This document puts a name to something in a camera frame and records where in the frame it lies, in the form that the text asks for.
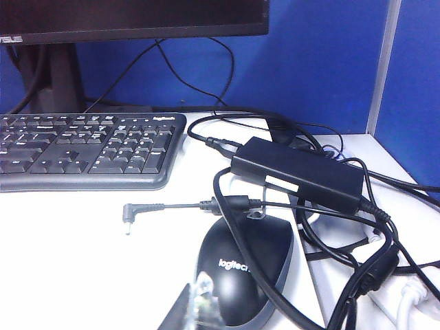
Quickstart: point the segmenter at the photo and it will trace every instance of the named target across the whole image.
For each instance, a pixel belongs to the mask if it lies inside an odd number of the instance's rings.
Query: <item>black power brick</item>
[[[238,148],[231,172],[351,215],[359,209],[364,183],[364,172],[359,168],[258,137]]]

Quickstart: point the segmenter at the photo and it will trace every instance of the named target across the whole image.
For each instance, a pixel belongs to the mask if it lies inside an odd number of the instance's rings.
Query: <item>monitor bezel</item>
[[[12,34],[0,37],[12,38],[14,45],[38,45],[51,43],[80,43],[88,41],[111,41],[124,39],[167,39],[207,36],[256,36],[269,33],[269,0],[264,1],[263,21],[236,25],[198,25],[180,27],[148,27],[123,30],[90,30],[74,32],[48,32],[35,34]]]

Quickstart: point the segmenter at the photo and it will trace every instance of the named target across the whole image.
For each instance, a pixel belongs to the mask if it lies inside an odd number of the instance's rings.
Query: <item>keyboard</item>
[[[0,193],[165,186],[178,113],[0,115]]]

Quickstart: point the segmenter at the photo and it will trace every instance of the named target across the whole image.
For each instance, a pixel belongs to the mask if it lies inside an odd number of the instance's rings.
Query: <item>desk surface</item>
[[[205,115],[188,115],[188,121]],[[263,124],[261,120],[248,120]],[[197,130],[246,142],[269,133],[225,122]],[[126,203],[195,203],[210,199],[212,179],[229,162],[185,138],[169,183],[144,192],[23,192],[0,195],[0,329],[156,329],[192,281],[205,233],[218,219],[200,210],[139,214],[126,236]],[[263,189],[229,175],[225,194],[262,197]],[[269,200],[287,202],[269,191]],[[290,210],[271,215],[294,221]],[[322,324],[298,233],[284,294]],[[266,329],[292,329],[278,312]]]

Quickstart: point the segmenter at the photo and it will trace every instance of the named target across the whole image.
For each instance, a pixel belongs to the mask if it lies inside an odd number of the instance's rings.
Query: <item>computer mouse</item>
[[[294,244],[290,223],[268,215],[254,219],[245,213],[237,221],[263,271],[281,292]],[[201,244],[197,275],[200,272],[212,279],[212,295],[219,300],[226,329],[260,329],[273,314],[273,304],[256,284],[223,218],[211,227]]]

